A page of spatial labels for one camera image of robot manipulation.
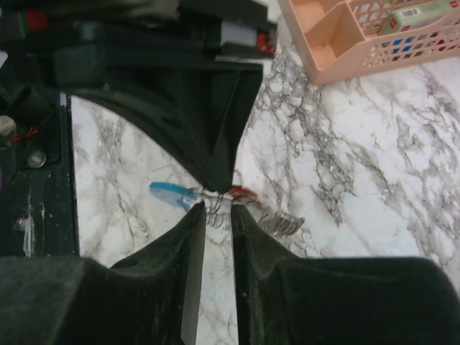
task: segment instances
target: marble surface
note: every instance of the marble surface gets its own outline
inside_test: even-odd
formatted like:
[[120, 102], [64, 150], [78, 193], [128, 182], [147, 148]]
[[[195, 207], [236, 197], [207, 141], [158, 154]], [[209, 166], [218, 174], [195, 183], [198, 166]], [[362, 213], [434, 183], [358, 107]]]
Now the marble surface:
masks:
[[[275, 60], [239, 147], [237, 183], [305, 217], [282, 243], [301, 257], [422, 256], [460, 286], [460, 59], [317, 88], [275, 0]], [[116, 114], [73, 101], [82, 255], [112, 265], [183, 212], [153, 180], [196, 182]], [[231, 237], [207, 229], [197, 344], [238, 344]]]

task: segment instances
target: blue object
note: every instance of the blue object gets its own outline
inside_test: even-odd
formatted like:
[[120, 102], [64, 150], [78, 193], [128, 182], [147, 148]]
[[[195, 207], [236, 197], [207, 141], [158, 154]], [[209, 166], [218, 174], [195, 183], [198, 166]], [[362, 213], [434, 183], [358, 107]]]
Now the blue object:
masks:
[[[405, 44], [406, 44], [406, 43], [411, 43], [411, 42], [413, 41], [413, 39], [414, 39], [414, 37], [409, 37], [409, 38], [406, 39], [406, 41], [405, 41], [404, 43], [405, 43]], [[402, 41], [403, 41], [403, 40], [395, 40], [395, 41], [393, 42], [393, 46], [395, 46], [395, 45], [400, 45]], [[410, 47], [411, 47], [410, 45], [407, 46], [407, 47], [404, 47], [404, 48], [402, 49], [402, 52], [407, 52], [407, 51], [410, 49]], [[399, 51], [400, 51], [400, 48], [394, 49], [394, 50], [393, 50], [393, 54], [396, 54], [396, 53], [399, 52]]]
[[168, 182], [152, 182], [150, 183], [150, 194], [155, 198], [170, 204], [171, 206], [179, 206], [189, 211], [198, 200], [198, 196], [193, 192], [187, 192], [188, 188], [183, 185], [176, 185]]

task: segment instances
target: plastic storage basket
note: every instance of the plastic storage basket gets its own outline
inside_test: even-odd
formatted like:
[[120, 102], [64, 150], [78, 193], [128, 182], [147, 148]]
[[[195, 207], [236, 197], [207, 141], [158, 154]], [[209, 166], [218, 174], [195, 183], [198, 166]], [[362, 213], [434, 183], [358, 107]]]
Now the plastic storage basket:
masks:
[[460, 53], [460, 6], [427, 27], [378, 36], [389, 14], [430, 0], [279, 0], [314, 85]]

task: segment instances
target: green box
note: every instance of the green box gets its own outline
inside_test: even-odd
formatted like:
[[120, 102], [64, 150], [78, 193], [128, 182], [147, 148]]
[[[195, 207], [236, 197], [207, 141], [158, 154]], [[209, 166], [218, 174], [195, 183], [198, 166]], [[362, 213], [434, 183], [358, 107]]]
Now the green box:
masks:
[[426, 27], [453, 11], [458, 5], [457, 0], [435, 0], [396, 9], [383, 22], [379, 35]]

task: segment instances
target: barcode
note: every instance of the barcode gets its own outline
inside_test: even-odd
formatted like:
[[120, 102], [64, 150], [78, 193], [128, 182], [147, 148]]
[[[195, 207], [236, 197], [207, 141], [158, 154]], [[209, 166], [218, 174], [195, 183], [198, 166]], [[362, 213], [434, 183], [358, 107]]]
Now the barcode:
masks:
[[411, 16], [416, 16], [417, 14], [420, 14], [421, 11], [418, 8], [414, 9], [408, 9], [406, 11], [401, 11], [401, 15], [405, 18], [411, 17]]

